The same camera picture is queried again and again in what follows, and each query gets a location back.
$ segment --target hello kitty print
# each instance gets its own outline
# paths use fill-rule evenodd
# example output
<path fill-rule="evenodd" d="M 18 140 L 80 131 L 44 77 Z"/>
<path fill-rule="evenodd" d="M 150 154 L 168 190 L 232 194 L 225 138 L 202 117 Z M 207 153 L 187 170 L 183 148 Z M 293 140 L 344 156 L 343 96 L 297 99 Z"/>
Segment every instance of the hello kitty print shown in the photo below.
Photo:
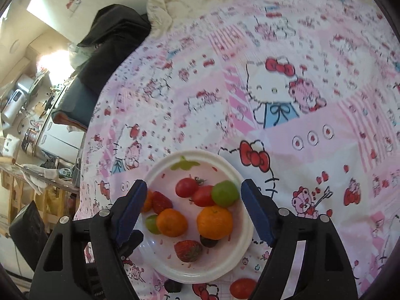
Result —
<path fill-rule="evenodd" d="M 328 215 L 361 295 L 400 234 L 400 44 L 383 14 L 357 0 L 229 0 L 146 39 L 95 106 L 76 218 L 193 148 L 299 217 Z M 259 277 L 269 254 L 255 233 L 229 274 L 173 296 L 138 249 L 123 264 L 143 300 L 223 300 L 236 279 Z M 292 271 L 300 266 L 296 257 Z M 296 283 L 291 275 L 283 298 Z"/>

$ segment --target strawberry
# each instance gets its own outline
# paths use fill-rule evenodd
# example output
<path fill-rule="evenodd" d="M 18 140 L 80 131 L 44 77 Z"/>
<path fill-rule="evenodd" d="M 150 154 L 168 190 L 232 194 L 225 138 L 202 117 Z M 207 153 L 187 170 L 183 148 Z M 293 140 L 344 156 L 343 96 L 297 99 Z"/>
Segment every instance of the strawberry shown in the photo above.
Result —
<path fill-rule="evenodd" d="M 153 211 L 156 214 L 160 214 L 165 209 L 172 209 L 173 203 L 165 195 L 161 194 L 159 191 L 153 193 Z"/>
<path fill-rule="evenodd" d="M 195 240 L 179 241 L 173 248 L 175 249 L 177 257 L 185 263 L 194 262 L 203 252 L 203 246 Z"/>

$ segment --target blue fabric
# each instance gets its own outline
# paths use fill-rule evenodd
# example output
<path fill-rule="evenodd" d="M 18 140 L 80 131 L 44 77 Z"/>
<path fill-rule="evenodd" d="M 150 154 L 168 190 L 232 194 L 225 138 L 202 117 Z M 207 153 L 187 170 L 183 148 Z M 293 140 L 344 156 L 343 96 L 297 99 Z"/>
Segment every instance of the blue fabric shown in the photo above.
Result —
<path fill-rule="evenodd" d="M 125 167 L 123 161 L 121 159 L 115 159 L 114 164 L 112 165 L 111 174 L 115 174 L 117 172 L 124 172 Z"/>
<path fill-rule="evenodd" d="M 267 103 L 264 107 L 263 128 L 271 128 L 299 117 L 291 103 Z"/>

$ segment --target white plate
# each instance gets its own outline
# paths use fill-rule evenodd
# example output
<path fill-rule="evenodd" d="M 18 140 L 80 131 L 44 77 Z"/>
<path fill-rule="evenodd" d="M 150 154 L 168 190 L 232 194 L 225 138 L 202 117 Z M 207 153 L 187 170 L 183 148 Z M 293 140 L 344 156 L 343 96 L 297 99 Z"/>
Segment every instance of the white plate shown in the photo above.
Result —
<path fill-rule="evenodd" d="M 192 166 L 190 170 L 171 170 L 171 166 L 181 161 L 182 157 L 199 165 Z M 177 182 L 189 176 L 207 179 L 207 185 L 230 180 L 238 191 L 243 181 L 243 177 L 224 158 L 207 151 L 180 151 L 163 158 L 153 166 L 144 180 L 149 189 L 161 192 L 172 201 L 173 208 L 187 218 L 189 227 L 185 234 L 176 238 L 154 235 L 145 227 L 146 218 L 154 212 L 141 214 L 137 228 L 143 232 L 144 240 L 139 250 L 147 263 L 169 279 L 188 284 L 206 283 L 228 273 L 240 262 L 251 243 L 254 226 L 245 205 L 239 199 L 228 208 L 233 214 L 231 235 L 221 239 L 214 248 L 203 247 L 203 254 L 195 262 L 180 261 L 175 254 L 174 244 L 187 239 L 200 241 L 196 218 L 203 207 L 196 206 L 189 198 L 175 194 Z"/>

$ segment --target red cherry tomato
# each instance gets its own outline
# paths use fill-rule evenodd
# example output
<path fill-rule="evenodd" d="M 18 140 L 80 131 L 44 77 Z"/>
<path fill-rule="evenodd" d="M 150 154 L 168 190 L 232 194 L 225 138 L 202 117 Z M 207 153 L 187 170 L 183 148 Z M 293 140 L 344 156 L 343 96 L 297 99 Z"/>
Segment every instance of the red cherry tomato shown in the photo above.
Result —
<path fill-rule="evenodd" d="M 236 299 L 248 299 L 255 289 L 257 282 L 250 278 L 240 278 L 233 282 L 229 291 Z"/>
<path fill-rule="evenodd" d="M 193 178 L 183 178 L 177 182 L 175 193 L 182 198 L 192 196 L 199 189 L 199 185 Z"/>
<path fill-rule="evenodd" d="M 200 186 L 200 188 L 191 196 L 191 200 L 194 202 L 194 204 L 202 208 L 215 205 L 215 202 L 211 197 L 211 191 L 213 190 L 213 187 L 214 186 L 212 185 Z"/>

